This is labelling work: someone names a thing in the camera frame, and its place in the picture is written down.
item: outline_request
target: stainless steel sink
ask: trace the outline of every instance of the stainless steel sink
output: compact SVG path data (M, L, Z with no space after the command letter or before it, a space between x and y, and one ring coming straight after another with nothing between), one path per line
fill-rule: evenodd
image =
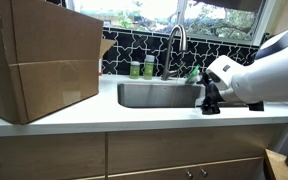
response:
M118 85L118 103L129 108L194 108L204 96L203 85L123 83ZM246 107L219 103L219 107Z

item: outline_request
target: bottle cap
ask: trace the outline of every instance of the bottle cap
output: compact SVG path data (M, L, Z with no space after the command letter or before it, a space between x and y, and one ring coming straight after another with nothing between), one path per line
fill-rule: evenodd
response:
M146 58L145 58L145 61L147 61L147 62L154 62L154 60L155 60L155 56L153 56L153 55L146 55Z
M132 62L131 62L131 65L132 65L132 66L139 66L140 63L139 63L138 61L132 61Z

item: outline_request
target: white countertop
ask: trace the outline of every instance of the white countertop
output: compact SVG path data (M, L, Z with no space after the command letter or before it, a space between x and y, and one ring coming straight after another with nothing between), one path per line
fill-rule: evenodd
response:
M117 84L123 82L176 83L176 80L132 80L128 76L103 75L98 95L28 125L12 125L0 119L0 136L288 123L288 102L265 103L264 112L245 107L221 108L216 115L202 115L199 108L126 108L117 102Z

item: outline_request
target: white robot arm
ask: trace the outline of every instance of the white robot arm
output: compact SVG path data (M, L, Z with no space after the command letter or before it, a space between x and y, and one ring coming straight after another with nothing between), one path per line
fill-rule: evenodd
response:
M288 30L265 42L253 64L242 66L220 56L206 69L206 74L212 81L204 77L205 114L214 114L212 111L217 110L212 105L220 101L242 102L250 107L262 101L288 101Z

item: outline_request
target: faucet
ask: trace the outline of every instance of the faucet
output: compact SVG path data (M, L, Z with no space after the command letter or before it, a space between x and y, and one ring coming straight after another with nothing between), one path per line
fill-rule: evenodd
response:
M180 31L181 33L181 40L180 40L180 48L179 51L180 52L185 52L187 51L187 38L186 38L186 32L185 29L182 25L175 25L172 29L171 35L168 39L168 45L167 45L167 51L166 51L166 60L165 60L165 64L164 64L164 71L162 74L162 80L166 81L170 76L173 76L175 74L177 74L178 70L174 70L174 71L169 71L169 63L170 63L170 55L171 55L171 46L172 46L172 42L174 39L174 36L176 34L177 31Z

